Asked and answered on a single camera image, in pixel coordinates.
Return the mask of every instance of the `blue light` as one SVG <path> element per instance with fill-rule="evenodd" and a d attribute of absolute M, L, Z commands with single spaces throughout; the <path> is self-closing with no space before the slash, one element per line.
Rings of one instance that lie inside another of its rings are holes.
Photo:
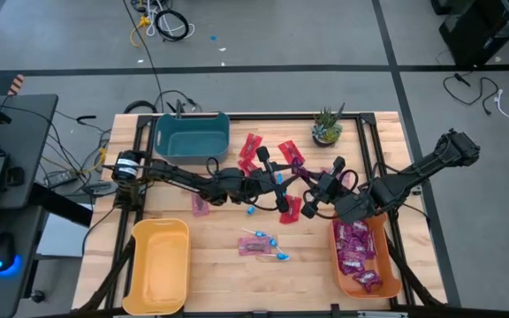
<path fill-rule="evenodd" d="M 16 276 L 19 273 L 20 269 L 21 269 L 21 257 L 19 255 L 15 255 L 13 264 L 8 269 L 0 271 L 0 276 L 3 277 Z"/>

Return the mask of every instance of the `computer mouse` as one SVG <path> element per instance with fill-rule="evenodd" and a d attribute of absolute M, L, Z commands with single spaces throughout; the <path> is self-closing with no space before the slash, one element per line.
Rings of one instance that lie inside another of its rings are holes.
<path fill-rule="evenodd" d="M 0 233 L 0 271 L 13 265 L 15 259 L 15 239 L 9 232 Z"/>

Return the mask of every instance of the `potted plant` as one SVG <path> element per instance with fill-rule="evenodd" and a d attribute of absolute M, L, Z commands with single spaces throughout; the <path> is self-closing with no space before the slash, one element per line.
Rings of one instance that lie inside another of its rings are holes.
<path fill-rule="evenodd" d="M 341 105 L 337 114 L 331 112 L 331 107 L 324 107 L 319 115 L 315 115 L 315 124 L 311 128 L 311 134 L 314 143 L 318 147 L 329 147 L 337 142 L 343 131 L 343 126 L 337 124 L 337 121 L 343 114 L 345 103 Z"/>

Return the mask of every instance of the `small pot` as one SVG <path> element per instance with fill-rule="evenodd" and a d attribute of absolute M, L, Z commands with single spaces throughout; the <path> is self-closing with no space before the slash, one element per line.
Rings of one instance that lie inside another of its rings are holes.
<path fill-rule="evenodd" d="M 335 145 L 335 142 L 325 142 L 325 141 L 321 141 L 321 140 L 317 139 L 316 136 L 311 136 L 311 137 L 314 139 L 314 143 L 318 147 L 326 148 L 326 147 L 330 147 L 330 146 Z"/>

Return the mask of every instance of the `white cable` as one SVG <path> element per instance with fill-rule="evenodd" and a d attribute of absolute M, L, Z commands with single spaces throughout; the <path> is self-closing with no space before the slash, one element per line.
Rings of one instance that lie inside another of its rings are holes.
<path fill-rule="evenodd" d="M 156 12 L 156 9 L 152 9 L 152 10 L 150 9 L 150 2 L 151 1 L 154 1 L 154 0 L 147 0 L 147 17 L 150 19 L 150 22 L 151 22 L 150 26 L 147 27 L 147 35 L 148 36 L 155 36 L 155 34 L 156 34 L 155 16 L 156 16 L 156 14 L 158 14 L 158 12 Z M 158 4 L 158 8 L 160 8 L 160 11 L 163 11 L 164 8 L 160 4 L 160 0 L 156 0 L 156 3 Z M 186 35 L 186 37 L 184 39 L 189 38 L 195 32 L 195 25 L 193 23 L 188 23 L 188 25 L 191 27 L 191 30 L 190 30 L 190 33 L 188 35 Z M 170 26 L 168 25 L 168 21 L 166 21 L 166 15 L 163 15 L 162 18 L 161 18 L 160 29 L 165 31 L 165 32 L 168 32 L 172 36 L 174 35 L 172 32 L 178 31 L 182 27 L 186 27 L 186 26 L 185 25 L 181 25 L 181 26 L 179 26 L 177 28 L 171 29 Z"/>
<path fill-rule="evenodd" d="M 502 106 L 500 105 L 500 101 L 502 100 L 502 93 L 504 93 L 504 91 L 502 89 L 499 89 L 498 90 L 498 96 L 497 97 L 494 97 L 494 102 L 496 102 L 496 105 L 498 107 L 498 110 L 502 113 L 502 115 L 506 116 L 509 118 L 509 115 L 506 114 L 503 110 L 502 110 Z"/>

